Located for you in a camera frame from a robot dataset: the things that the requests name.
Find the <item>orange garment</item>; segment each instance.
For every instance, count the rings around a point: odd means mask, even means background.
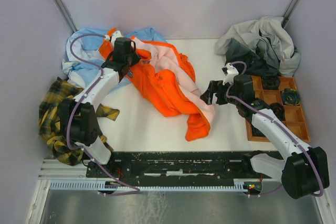
[[[140,41],[132,37],[137,53],[142,60],[131,67],[133,78],[129,78],[142,96],[150,101],[164,116],[190,115],[187,120],[186,140],[206,137],[214,117],[214,105],[207,105],[200,99],[201,92],[195,84],[195,72],[188,57],[179,54],[168,43]],[[108,41],[100,50],[107,58]]]

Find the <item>compartment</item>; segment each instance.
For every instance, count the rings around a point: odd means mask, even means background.
[[[280,92],[276,90],[264,90],[264,101],[267,104],[271,104],[274,102],[282,104]]]
[[[301,106],[283,106],[285,108],[285,118],[287,122],[305,122]]]
[[[294,78],[286,78],[286,77],[279,77],[281,83],[279,86],[279,90],[282,91],[284,89],[295,89],[298,90],[296,87],[296,83]]]
[[[251,76],[253,81],[254,90],[262,90],[263,85],[261,84],[261,78],[259,76]]]
[[[309,142],[309,135],[305,123],[294,123],[287,121],[287,128],[294,133],[295,136],[305,142]]]
[[[262,100],[264,99],[264,94],[262,90],[255,90],[255,93],[256,93],[256,98],[259,98]]]

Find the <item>gray floor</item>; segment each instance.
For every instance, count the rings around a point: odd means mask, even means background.
[[[277,185],[264,183],[264,189]],[[147,192],[103,197],[92,191],[50,190],[42,224],[322,223],[312,196],[285,191],[261,198],[238,193]]]

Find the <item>dark gray cloth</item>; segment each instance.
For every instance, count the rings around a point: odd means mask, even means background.
[[[264,76],[266,74],[278,74],[279,60],[272,47],[264,40],[257,44],[256,52],[239,43],[232,38],[228,44],[226,52],[226,62],[243,61],[247,65],[246,74],[253,76]],[[235,66],[239,72],[242,72],[243,66]]]

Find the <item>wooden tray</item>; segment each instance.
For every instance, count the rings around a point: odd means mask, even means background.
[[[281,91],[285,88],[297,89],[295,79],[294,78],[286,78],[279,77],[281,84],[279,86],[279,90],[264,90],[263,85],[261,83],[261,77],[252,76],[253,87],[256,92],[256,97],[263,99],[267,104],[271,104],[274,102],[282,103],[281,99]],[[303,140],[306,143],[310,142],[310,136],[308,133],[306,119],[304,117],[303,108],[300,104],[299,106],[283,106],[285,108],[285,121],[282,123],[287,126],[298,138]],[[253,136],[252,134],[252,126],[246,121],[246,129],[247,129],[247,139],[249,141],[256,142],[269,142],[266,137],[261,136]]]

